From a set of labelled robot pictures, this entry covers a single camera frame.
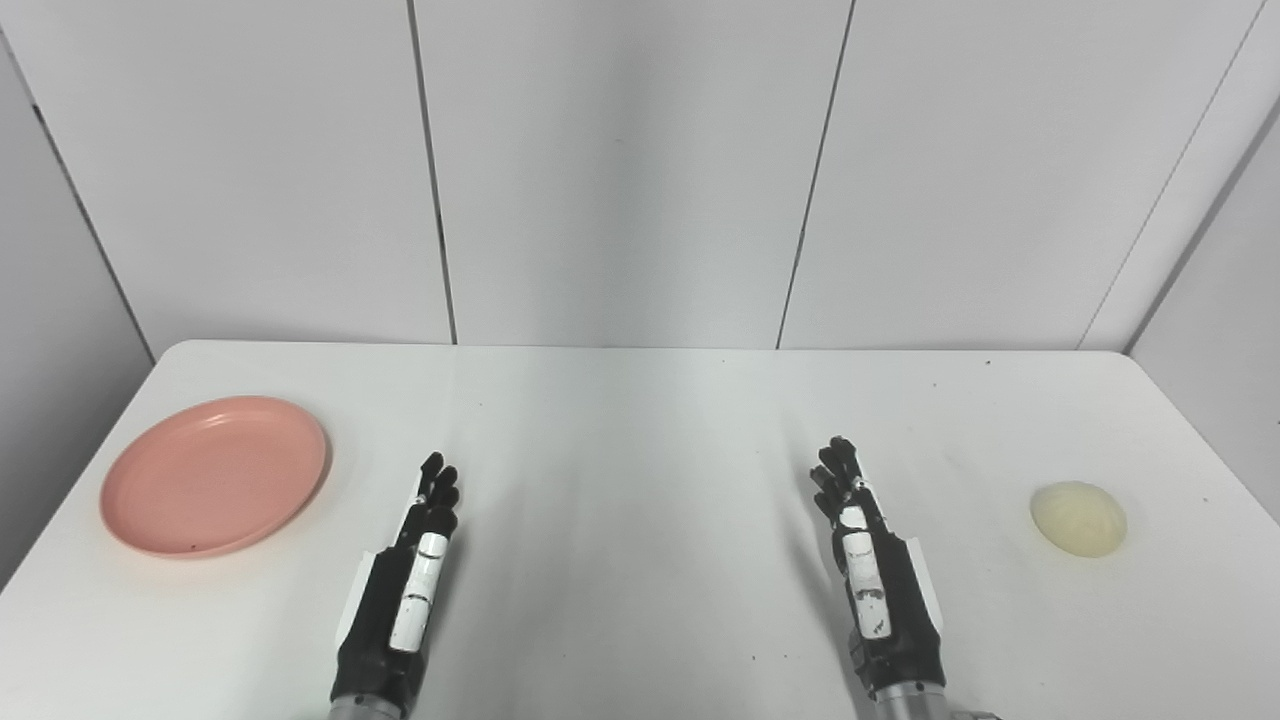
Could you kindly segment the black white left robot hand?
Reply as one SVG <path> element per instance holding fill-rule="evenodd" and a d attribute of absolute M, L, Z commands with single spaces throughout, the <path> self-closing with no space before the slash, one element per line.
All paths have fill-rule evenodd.
<path fill-rule="evenodd" d="M 330 719 L 407 719 L 428 667 L 428 626 L 458 525 L 458 473 L 442 454 L 421 466 L 393 542 L 374 555 L 337 651 Z"/>

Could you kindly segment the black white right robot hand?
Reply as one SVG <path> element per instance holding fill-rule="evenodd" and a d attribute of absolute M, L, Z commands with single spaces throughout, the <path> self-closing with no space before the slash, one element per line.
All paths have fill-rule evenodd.
<path fill-rule="evenodd" d="M 810 470 L 818 487 L 814 501 L 829 524 L 835 564 L 852 614 L 855 675 L 872 698 L 893 688 L 942 691 L 940 626 L 911 546 L 890 529 L 849 439 L 832 437 L 818 459 Z"/>

